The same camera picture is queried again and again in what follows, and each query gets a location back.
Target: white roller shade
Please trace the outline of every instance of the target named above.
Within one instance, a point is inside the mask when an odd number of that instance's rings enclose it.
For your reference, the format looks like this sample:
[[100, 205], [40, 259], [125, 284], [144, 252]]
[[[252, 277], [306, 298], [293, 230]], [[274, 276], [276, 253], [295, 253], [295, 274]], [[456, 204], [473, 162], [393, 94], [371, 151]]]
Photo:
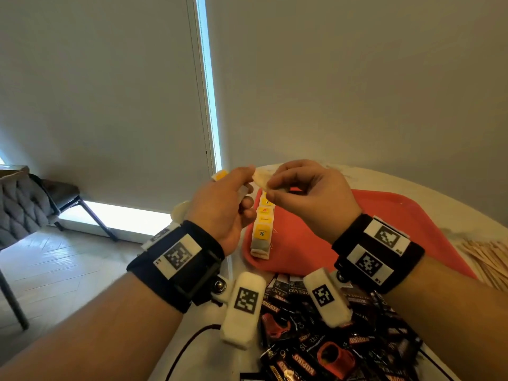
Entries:
[[6, 161], [96, 202], [190, 198], [212, 168], [188, 1], [0, 0]]
[[232, 166], [368, 167], [508, 223], [508, 0], [207, 0], [207, 11]]

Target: left hand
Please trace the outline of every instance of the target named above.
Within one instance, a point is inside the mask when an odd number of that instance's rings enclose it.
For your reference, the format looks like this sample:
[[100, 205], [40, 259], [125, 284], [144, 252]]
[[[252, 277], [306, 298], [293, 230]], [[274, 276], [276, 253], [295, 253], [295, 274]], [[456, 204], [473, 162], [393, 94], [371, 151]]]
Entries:
[[203, 185], [190, 202], [186, 220], [200, 226], [222, 246], [225, 256], [235, 251], [240, 241], [240, 232], [256, 220], [252, 209], [254, 199], [243, 198], [238, 205], [237, 191], [242, 185], [253, 191], [254, 166], [238, 167], [218, 182]]

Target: black wrist strap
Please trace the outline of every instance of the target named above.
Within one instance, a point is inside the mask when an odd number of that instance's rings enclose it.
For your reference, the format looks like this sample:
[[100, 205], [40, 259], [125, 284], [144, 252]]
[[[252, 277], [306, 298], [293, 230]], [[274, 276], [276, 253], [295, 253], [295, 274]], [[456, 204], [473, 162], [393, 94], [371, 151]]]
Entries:
[[191, 301], [211, 299], [210, 283], [224, 260], [221, 245], [205, 230], [186, 220], [135, 258], [127, 271], [164, 301], [187, 312]]
[[381, 294], [402, 282], [425, 254], [409, 236], [367, 214], [361, 214], [332, 249], [339, 254], [335, 268], [344, 280]]

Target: black metal chair leg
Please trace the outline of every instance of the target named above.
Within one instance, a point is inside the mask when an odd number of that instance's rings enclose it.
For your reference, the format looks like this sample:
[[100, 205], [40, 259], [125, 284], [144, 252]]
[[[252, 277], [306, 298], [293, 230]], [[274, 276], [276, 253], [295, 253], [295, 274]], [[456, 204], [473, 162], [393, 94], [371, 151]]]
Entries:
[[7, 283], [7, 280], [3, 276], [2, 272], [0, 271], [0, 288], [2, 289], [2, 293], [7, 299], [7, 302], [9, 302], [9, 305], [11, 306], [12, 311], [16, 315], [16, 318], [18, 319], [19, 323], [21, 324], [21, 327], [23, 330], [26, 330], [29, 328], [30, 323], [26, 319], [25, 313], [23, 313], [23, 310], [21, 309], [21, 306], [19, 306], [18, 300], [16, 299], [16, 296], [11, 290], [11, 287]]
[[104, 230], [106, 234], [114, 241], [118, 242], [118, 238], [116, 235], [114, 235], [107, 226], [102, 223], [102, 221], [95, 215], [95, 213], [92, 211], [92, 209], [85, 203], [85, 201], [81, 198], [79, 198], [78, 203], [85, 209], [85, 211], [92, 217], [92, 219], [97, 222], [97, 224], [101, 227], [101, 229]]
[[65, 227], [62, 226], [60, 222], [55, 222], [54, 224], [56, 228], [59, 229], [60, 231], [65, 231]]

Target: white table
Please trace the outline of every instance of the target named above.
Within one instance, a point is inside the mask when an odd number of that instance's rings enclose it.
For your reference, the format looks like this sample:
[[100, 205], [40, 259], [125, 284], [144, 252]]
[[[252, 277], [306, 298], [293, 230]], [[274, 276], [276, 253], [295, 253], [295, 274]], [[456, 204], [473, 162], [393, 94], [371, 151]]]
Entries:
[[[266, 167], [275, 171], [277, 166], [271, 165]], [[351, 188], [395, 192], [413, 199], [425, 210], [452, 244], [463, 238], [508, 239], [508, 229], [498, 222], [459, 201], [427, 187], [363, 168], [334, 164], [327, 164], [326, 166], [339, 169], [345, 175]], [[256, 193], [257, 187], [255, 186], [252, 196], [255, 196]], [[252, 267], [246, 266], [241, 257], [240, 246], [242, 241], [243, 236], [237, 251], [225, 261], [223, 275], [234, 278], [245, 270], [252, 271]], [[468, 257], [462, 256], [467, 263], [470, 263]], [[216, 305], [205, 304], [199, 307], [200, 310], [197, 309], [192, 307], [189, 313], [187, 313], [181, 327], [166, 349], [150, 380], [164, 380], [174, 358], [187, 339], [202, 326], [220, 324], [224, 318], [225, 307], [219, 309]], [[451, 371], [432, 352], [429, 350], [427, 352], [453, 376]], [[203, 333], [187, 349], [178, 363], [171, 380], [206, 379], [238, 381], [239, 372], [257, 370], [259, 354], [260, 350], [256, 347], [246, 352], [231, 348], [219, 340], [219, 333], [217, 331], [208, 331]], [[422, 381], [446, 380], [427, 360], [422, 360], [421, 362], [420, 377]]]

